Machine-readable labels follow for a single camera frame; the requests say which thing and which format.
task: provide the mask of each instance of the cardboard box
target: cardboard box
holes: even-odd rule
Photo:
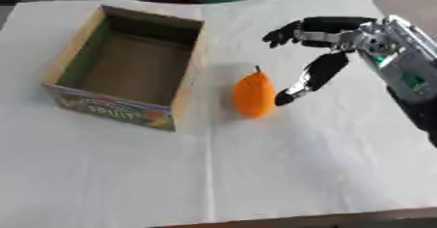
[[[175,131],[200,70],[202,26],[102,6],[50,67],[43,85],[65,108]]]

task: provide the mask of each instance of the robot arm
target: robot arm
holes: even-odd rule
[[[276,96],[277,105],[318,91],[348,64],[347,54],[357,52],[437,145],[437,44],[418,27],[397,16],[382,21],[317,17],[292,22],[263,38],[270,48],[290,40],[331,50],[309,63],[299,80]]]

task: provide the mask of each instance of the black fingertip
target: black fingertip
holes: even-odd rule
[[[278,95],[276,95],[275,98],[275,105],[276,106],[283,106],[288,103],[291,103],[295,100],[295,98],[292,95],[287,94],[287,90],[284,90],[280,92]]]

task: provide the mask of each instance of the robot finger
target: robot finger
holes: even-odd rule
[[[355,30],[363,23],[375,21],[377,20],[362,17],[315,17],[304,19],[300,29],[302,31],[340,33],[346,30]]]
[[[270,31],[262,38],[262,41],[270,43],[270,48],[285,45],[290,40],[295,40],[295,30],[299,29],[300,21],[291,22],[280,29]]]

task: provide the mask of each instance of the table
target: table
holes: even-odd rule
[[[322,9],[321,5],[327,1],[331,3],[328,5],[341,8]],[[212,112],[213,108],[220,108],[221,100],[218,95],[210,95],[210,92],[226,91],[228,83],[234,80],[231,78],[233,73],[238,77],[247,73],[247,60],[259,62],[268,75],[281,75],[272,77],[272,80],[275,85],[283,85],[289,83],[290,77],[295,76],[294,73],[299,73],[306,60],[316,56],[315,51],[298,47],[285,47],[274,53],[264,50],[258,38],[253,39],[253,32],[259,37],[273,25],[295,19],[294,14],[302,9],[314,11],[311,15],[320,13],[319,11],[336,15],[358,15],[366,12],[372,17],[378,17],[379,13],[371,6],[369,0],[254,0],[238,3],[244,6],[245,14],[240,12],[241,9],[234,8],[233,4],[201,6],[200,9],[197,6],[168,6],[132,1],[108,4],[139,10],[146,8],[160,14],[173,13],[187,18],[208,18],[207,33],[211,35],[208,44],[214,48],[206,53],[208,56],[205,64],[207,68],[210,65],[215,67],[213,70],[207,70],[214,72],[205,74],[207,81],[205,78],[199,79],[203,80],[196,84],[196,87],[199,87],[199,95],[196,95],[196,100],[192,102],[188,111],[190,116],[197,117],[191,120],[196,123],[197,129],[189,130],[188,133],[168,135],[57,110],[36,85],[37,78],[43,71],[41,62],[53,59],[54,47],[59,50],[69,40],[71,33],[87,18],[87,13],[91,12],[97,3],[42,2],[23,8],[21,14],[33,13],[32,21],[14,15],[8,28],[0,34],[2,64],[9,65],[8,69],[0,70],[0,93],[3,96],[0,115],[2,120],[8,120],[8,123],[0,126],[0,175],[4,179],[0,189],[2,226],[143,227],[434,207],[432,193],[435,181],[433,178],[425,181],[423,176],[433,175],[432,168],[426,166],[434,165],[435,150],[424,143],[424,134],[410,130],[411,124],[401,117],[401,112],[395,105],[389,105],[389,109],[383,108],[381,121],[395,126],[401,125],[402,127],[398,128],[408,132],[408,137],[405,138],[408,139],[411,135],[413,139],[411,143],[403,143],[402,140],[396,139],[397,136],[402,137],[402,133],[393,133],[390,137],[399,142],[393,150],[391,146],[384,146],[384,142],[377,140],[378,136],[386,135],[384,133],[363,136],[382,147],[356,147],[357,144],[363,143],[355,143],[355,140],[348,148],[344,146],[348,143],[342,135],[336,136],[336,139],[345,143],[331,144],[329,139],[323,138],[323,135],[328,135],[329,132],[337,133],[333,130],[335,127],[347,129],[350,133],[357,132],[354,125],[359,123],[350,123],[348,117],[353,119],[354,115],[360,116],[360,113],[355,112],[348,104],[360,103],[356,101],[361,101],[360,93],[342,88],[343,84],[334,84],[330,90],[309,96],[308,99],[324,99],[324,105],[338,100],[342,111],[349,115],[339,119],[332,118],[335,117],[332,115],[332,109],[324,109],[323,105],[308,108],[301,105],[303,101],[290,108],[294,109],[290,113],[291,116],[282,118],[276,114],[265,119],[266,123],[236,120],[226,111]],[[38,15],[38,9],[46,9],[46,5],[50,5],[49,8],[53,11]],[[277,15],[275,19],[269,19],[274,24],[259,20],[266,13],[267,16]],[[62,21],[47,22],[51,18]],[[12,24],[25,31],[16,31]],[[222,28],[213,28],[217,24]],[[16,49],[18,44],[25,49]],[[257,46],[254,54],[248,50],[252,47],[247,47],[250,44]],[[294,58],[294,62],[288,64],[286,61],[291,57]],[[348,72],[343,73],[346,78],[340,77],[336,81],[347,79],[344,82],[350,83],[357,78],[373,78],[374,75],[370,71],[357,67],[360,66],[357,62],[353,62]],[[208,84],[210,80],[214,81],[213,85]],[[374,92],[381,87],[378,81],[372,80],[368,83],[372,88],[362,89],[366,94],[375,94],[377,100],[380,100],[379,97],[386,99],[385,92]],[[334,95],[342,95],[342,98],[329,98],[329,91]],[[374,108],[373,111],[377,111],[375,104],[379,103],[367,103]],[[288,113],[288,109],[278,111]],[[317,113],[317,118],[330,118],[328,121],[322,118],[318,122],[312,122],[300,118],[303,117],[299,116],[301,112],[305,111]],[[200,118],[202,113],[212,114],[215,118]],[[289,121],[290,118],[296,118],[291,127],[278,125],[278,121]],[[372,122],[362,118],[364,117],[359,118],[361,125]],[[25,132],[18,133],[23,127]],[[255,130],[256,133],[253,136],[238,133],[247,128]],[[307,137],[299,134],[307,132],[308,128],[316,132]],[[281,130],[300,136],[304,143],[287,143],[290,142],[289,138],[284,139],[284,144],[279,146],[277,143],[274,145],[266,142],[268,139],[263,135],[276,133],[276,140],[270,140],[276,142],[277,139],[281,139]],[[322,160],[322,164],[314,165],[318,160]],[[281,164],[288,161],[293,161],[293,165]],[[377,186],[380,188],[374,188],[373,184],[367,182],[366,176],[369,176],[370,171],[374,173],[371,175],[378,179],[380,185]],[[380,174],[381,171],[393,174]],[[351,181],[351,176],[359,183]],[[387,181],[384,177],[393,178],[399,184]],[[282,185],[275,185],[276,180]],[[390,211],[375,213],[373,216],[385,216],[390,219],[434,217],[435,209],[408,210],[407,214],[404,211]],[[363,218],[370,219],[367,214],[359,214],[349,218],[348,222]],[[295,220],[300,220],[296,225],[323,227],[326,224],[341,224],[345,219],[343,216],[338,219],[337,215],[329,215],[325,218],[312,218],[311,222],[308,218],[297,217]]]

